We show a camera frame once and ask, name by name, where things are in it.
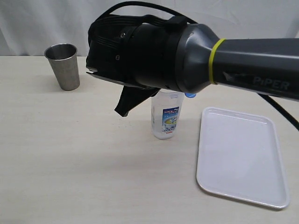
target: stainless steel cup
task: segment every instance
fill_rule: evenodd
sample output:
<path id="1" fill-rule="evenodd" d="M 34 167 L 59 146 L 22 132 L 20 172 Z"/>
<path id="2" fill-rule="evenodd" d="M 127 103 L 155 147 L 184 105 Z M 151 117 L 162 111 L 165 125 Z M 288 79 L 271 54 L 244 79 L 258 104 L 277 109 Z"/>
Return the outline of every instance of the stainless steel cup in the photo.
<path id="1" fill-rule="evenodd" d="M 61 43 L 45 50 L 60 88 L 66 91 L 79 87 L 79 71 L 77 62 L 77 48 L 69 43 Z"/>

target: yellow band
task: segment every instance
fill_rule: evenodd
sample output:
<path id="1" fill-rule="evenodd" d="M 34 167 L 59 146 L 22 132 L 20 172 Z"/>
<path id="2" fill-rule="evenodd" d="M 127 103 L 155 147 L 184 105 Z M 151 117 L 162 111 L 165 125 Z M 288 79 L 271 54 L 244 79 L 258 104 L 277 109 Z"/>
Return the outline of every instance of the yellow band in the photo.
<path id="1" fill-rule="evenodd" d="M 225 41 L 224 38 L 220 39 L 215 45 L 214 47 L 212 48 L 212 51 L 211 51 L 211 54 L 210 54 L 210 58 L 209 58 L 209 79 L 210 79 L 210 82 L 212 84 L 216 84 L 214 82 L 214 77 L 213 77 L 213 60 L 214 60 L 214 56 L 215 56 L 215 53 L 216 53 L 216 50 L 217 48 L 220 46 L 220 44 Z"/>

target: table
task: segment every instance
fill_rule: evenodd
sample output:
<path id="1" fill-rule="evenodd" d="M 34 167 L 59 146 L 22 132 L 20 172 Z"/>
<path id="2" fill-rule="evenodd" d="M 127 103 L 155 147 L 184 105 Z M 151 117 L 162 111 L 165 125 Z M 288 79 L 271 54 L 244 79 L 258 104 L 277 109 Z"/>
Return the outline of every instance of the table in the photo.
<path id="1" fill-rule="evenodd" d="M 296 129 L 257 94 L 209 86 L 185 99 L 175 137 L 151 133 L 150 100 L 122 118 L 122 86 L 86 74 L 60 90 L 44 57 L 0 57 L 1 224 L 294 224 Z M 299 103 L 278 99 L 294 116 Z M 274 121 L 291 203 L 282 211 L 209 196 L 195 179 L 199 118 L 214 106 Z"/>

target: plastic tray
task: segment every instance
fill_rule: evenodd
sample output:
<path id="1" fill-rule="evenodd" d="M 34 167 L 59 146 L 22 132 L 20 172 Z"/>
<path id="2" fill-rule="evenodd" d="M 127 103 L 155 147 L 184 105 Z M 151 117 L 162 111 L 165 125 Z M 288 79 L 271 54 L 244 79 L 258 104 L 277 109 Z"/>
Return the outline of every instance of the plastic tray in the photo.
<path id="1" fill-rule="evenodd" d="M 197 181 L 212 194 L 285 208 L 289 191 L 273 122 L 206 108 L 200 126 Z"/>

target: water bottle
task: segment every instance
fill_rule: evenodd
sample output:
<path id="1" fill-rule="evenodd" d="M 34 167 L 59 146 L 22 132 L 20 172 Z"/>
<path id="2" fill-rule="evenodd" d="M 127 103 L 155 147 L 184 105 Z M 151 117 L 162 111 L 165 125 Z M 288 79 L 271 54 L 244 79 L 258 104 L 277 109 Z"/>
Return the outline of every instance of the water bottle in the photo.
<path id="1" fill-rule="evenodd" d="M 151 126 L 158 139 L 169 139 L 175 134 L 185 94 L 160 90 L 151 101 Z"/>

